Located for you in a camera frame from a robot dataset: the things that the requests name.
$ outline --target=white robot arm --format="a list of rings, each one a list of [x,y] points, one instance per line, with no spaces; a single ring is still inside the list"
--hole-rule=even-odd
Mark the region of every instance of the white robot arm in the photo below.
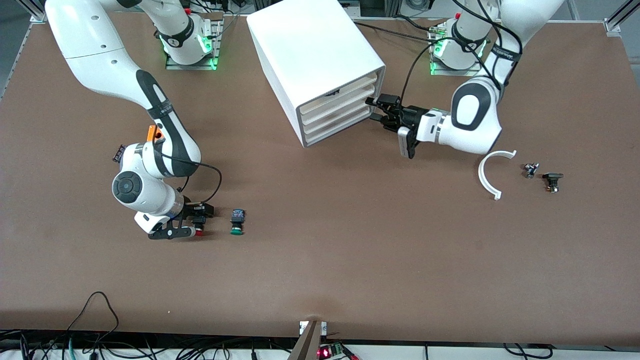
[[[162,132],[158,141],[121,147],[114,158],[120,172],[112,183],[113,195],[136,210],[138,225],[153,234],[183,212],[186,202],[163,179],[192,175],[201,159],[200,149],[162,88],[131,60],[107,16],[106,10],[134,5],[152,18],[176,62],[195,63],[207,54],[198,38],[204,20],[195,14],[187,16],[178,0],[48,0],[45,9],[58,47],[78,81],[94,92],[139,104]],[[192,228],[179,236],[192,236],[195,231]]]
[[[467,2],[486,4],[486,0]],[[407,158],[413,158],[415,147],[420,142],[435,142],[465,152],[486,154],[502,131],[497,105],[520,60],[522,48],[551,19],[562,3],[563,0],[502,0],[502,25],[510,31],[499,29],[499,40],[485,61],[491,74],[481,70],[458,87],[451,100],[450,113],[416,106],[405,108],[401,106],[399,97],[382,94],[367,102],[381,108],[386,115],[374,114],[371,118],[380,121],[385,129],[397,131],[401,154]],[[467,19],[465,14],[473,16],[465,12],[460,19]],[[477,15],[486,18],[481,11]],[[488,31],[481,28],[481,35],[476,38],[483,39],[485,30]],[[520,39],[520,43],[511,32]]]

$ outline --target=brown tabletop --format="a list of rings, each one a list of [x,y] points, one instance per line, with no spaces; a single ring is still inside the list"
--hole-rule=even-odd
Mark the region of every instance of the brown tabletop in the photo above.
[[[518,154],[486,166],[494,201],[481,156],[427,143],[407,160],[373,121],[303,149],[244,18],[210,72],[164,70],[147,17],[113,20],[222,170],[218,216],[203,238],[147,239],[110,190],[111,157],[145,140],[145,110],[82,87],[34,25],[0,103],[0,328],[64,329],[102,290],[123,331],[295,336],[314,316],[352,339],[640,343],[640,95],[601,24],[549,24],[527,46],[495,147]],[[424,44],[362,31],[387,64],[383,91],[399,94]],[[448,109],[464,80],[423,60],[405,104]],[[532,161],[565,174],[559,193],[521,175]],[[216,181],[201,168],[185,193]],[[233,208],[244,236],[229,235]],[[77,328],[111,321],[96,300]]]

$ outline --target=white box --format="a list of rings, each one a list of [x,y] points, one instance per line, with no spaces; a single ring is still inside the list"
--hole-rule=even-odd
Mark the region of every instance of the white box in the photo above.
[[[373,112],[385,64],[336,0],[283,0],[247,16],[262,70],[302,146]]]

